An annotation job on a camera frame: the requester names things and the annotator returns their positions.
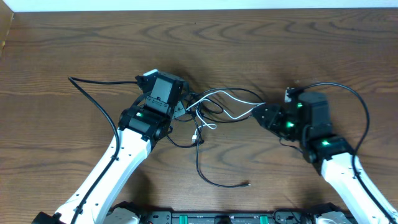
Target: green led indicator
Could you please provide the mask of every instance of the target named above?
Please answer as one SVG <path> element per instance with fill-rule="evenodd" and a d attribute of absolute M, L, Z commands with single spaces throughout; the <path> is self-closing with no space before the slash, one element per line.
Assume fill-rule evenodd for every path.
<path fill-rule="evenodd" d="M 323 145 L 323 146 L 328 146 L 328 145 L 330 145 L 330 143 L 329 143 L 328 141 L 324 140 L 324 141 L 322 142 L 322 145 Z"/>
<path fill-rule="evenodd" d="M 288 128 L 294 127 L 294 123 L 291 123 L 290 121 L 287 122 L 286 126 Z"/>

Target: wood tabletop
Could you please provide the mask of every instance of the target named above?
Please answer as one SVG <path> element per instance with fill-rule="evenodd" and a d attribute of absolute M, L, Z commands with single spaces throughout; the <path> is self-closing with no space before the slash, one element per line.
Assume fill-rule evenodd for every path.
<path fill-rule="evenodd" d="M 268 103 L 284 90 L 339 82 L 368 104 L 371 129 L 359 158 L 398 207 L 398 10 L 312 9 L 18 13 L 0 60 L 0 222 L 30 223 L 53 214 L 81 185 L 113 132 L 67 77 L 134 80 L 158 68 L 197 92 L 247 88 Z M 115 122 L 141 94 L 135 85 L 83 84 Z M 365 127 L 360 102 L 324 87 L 335 131 L 353 146 Z M 246 100 L 250 95 L 234 92 Z M 248 109 L 218 96 L 234 114 Z M 193 123 L 173 123 L 171 137 L 190 144 Z M 299 152 L 283 147 L 254 119 L 204 130 L 203 173 L 195 149 L 159 141 L 115 202 L 198 211 L 264 211 L 333 202 L 332 187 Z"/>

